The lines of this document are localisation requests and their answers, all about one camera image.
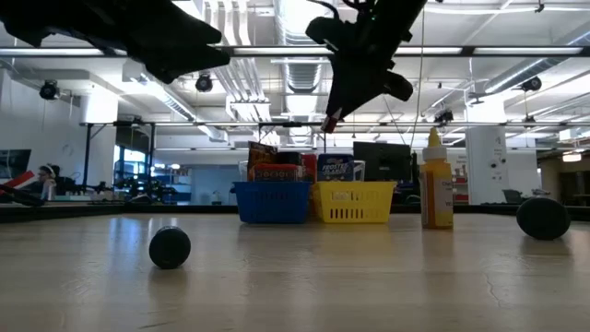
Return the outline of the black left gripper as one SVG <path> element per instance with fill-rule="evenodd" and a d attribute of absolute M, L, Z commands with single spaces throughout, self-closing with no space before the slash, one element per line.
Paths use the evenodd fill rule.
<path fill-rule="evenodd" d="M 6 32 L 39 48 L 51 35 L 65 35 L 98 49 L 141 46 L 216 44 L 221 32 L 195 18 L 171 0 L 133 0 L 133 41 L 123 18 L 130 0 L 0 0 L 0 22 Z M 142 51 L 137 60 L 159 81 L 224 66 L 230 55 L 208 45 Z"/>

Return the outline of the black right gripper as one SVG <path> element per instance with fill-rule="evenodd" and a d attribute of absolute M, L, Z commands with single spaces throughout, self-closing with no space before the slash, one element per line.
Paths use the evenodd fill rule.
<path fill-rule="evenodd" d="M 342 109 L 341 121 L 377 95 L 407 101 L 413 94 L 412 84 L 392 71 L 398 47 L 413 37 L 409 29 L 390 20 L 381 26 L 376 18 L 351 23 L 319 17 L 309 23 L 306 35 L 331 52 L 333 81 L 326 115 Z"/>

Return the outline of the blue Frosted Flakes cereal box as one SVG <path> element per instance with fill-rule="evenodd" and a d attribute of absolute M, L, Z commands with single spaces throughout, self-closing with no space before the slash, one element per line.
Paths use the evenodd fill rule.
<path fill-rule="evenodd" d="M 318 182 L 354 180 L 354 157 L 350 154 L 321 154 L 317 160 Z"/>

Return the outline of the orange-red sauce bottle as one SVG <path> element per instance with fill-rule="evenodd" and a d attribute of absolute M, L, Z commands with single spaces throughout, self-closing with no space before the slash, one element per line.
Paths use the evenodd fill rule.
<path fill-rule="evenodd" d="M 315 154 L 302 154 L 303 175 L 306 182 L 317 181 L 317 156 Z"/>

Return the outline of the red patterned tin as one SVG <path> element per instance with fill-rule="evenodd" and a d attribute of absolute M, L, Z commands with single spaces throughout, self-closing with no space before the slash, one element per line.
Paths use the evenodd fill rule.
<path fill-rule="evenodd" d="M 302 178 L 302 167 L 295 164 L 258 164 L 254 167 L 256 182 L 297 182 Z"/>

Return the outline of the yellow plastic basket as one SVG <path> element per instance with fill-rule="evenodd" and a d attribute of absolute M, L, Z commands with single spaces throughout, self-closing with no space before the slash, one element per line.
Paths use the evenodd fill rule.
<path fill-rule="evenodd" d="M 386 223 L 396 182 L 318 182 L 313 203 L 324 223 Z"/>

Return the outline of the yellow squeeze bottle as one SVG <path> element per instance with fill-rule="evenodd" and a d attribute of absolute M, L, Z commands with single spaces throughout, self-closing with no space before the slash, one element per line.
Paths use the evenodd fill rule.
<path fill-rule="evenodd" d="M 419 166 L 421 225 L 423 229 L 451 230 L 454 227 L 454 184 L 447 149 L 432 127 Z"/>

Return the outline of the blue plastic basket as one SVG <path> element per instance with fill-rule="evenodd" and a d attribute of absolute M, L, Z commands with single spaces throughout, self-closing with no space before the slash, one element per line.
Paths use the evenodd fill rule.
<path fill-rule="evenodd" d="M 249 224 L 301 224 L 307 218 L 311 184 L 236 182 L 240 220 Z"/>

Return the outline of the person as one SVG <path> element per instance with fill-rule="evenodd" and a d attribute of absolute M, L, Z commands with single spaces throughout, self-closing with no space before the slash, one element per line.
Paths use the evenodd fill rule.
<path fill-rule="evenodd" d="M 41 200 L 52 201 L 65 193 L 64 179 L 58 165 L 47 163 L 39 167 L 38 181 L 41 183 Z"/>

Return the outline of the black ball left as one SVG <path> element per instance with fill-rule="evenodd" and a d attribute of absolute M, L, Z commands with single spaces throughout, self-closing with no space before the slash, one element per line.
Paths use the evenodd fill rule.
<path fill-rule="evenodd" d="M 181 228 L 165 226 L 151 239 L 148 254 L 152 263 L 160 269 L 175 269 L 186 261 L 191 248 L 191 240 Z"/>

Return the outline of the black ball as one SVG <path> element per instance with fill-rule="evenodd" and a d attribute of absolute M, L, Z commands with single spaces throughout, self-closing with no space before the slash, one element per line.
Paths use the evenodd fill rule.
<path fill-rule="evenodd" d="M 546 197 L 526 200 L 516 211 L 516 221 L 525 234 L 540 241 L 558 239 L 571 226 L 567 208 Z"/>
<path fill-rule="evenodd" d="M 160 269 L 175 269 L 186 261 L 191 248 L 191 240 L 181 228 L 165 226 L 151 239 L 148 254 L 152 263 Z"/>

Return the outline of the black ball right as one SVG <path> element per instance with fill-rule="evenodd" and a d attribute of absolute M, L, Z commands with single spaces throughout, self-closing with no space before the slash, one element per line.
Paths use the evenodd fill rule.
<path fill-rule="evenodd" d="M 525 234 L 540 241 L 558 239 L 571 226 L 567 208 L 546 197 L 526 200 L 516 211 L 516 221 Z"/>

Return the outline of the dark wall monitor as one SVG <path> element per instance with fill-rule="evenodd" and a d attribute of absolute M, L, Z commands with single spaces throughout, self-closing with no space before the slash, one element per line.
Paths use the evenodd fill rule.
<path fill-rule="evenodd" d="M 0 180 L 13 179 L 29 168 L 30 149 L 0 149 Z"/>

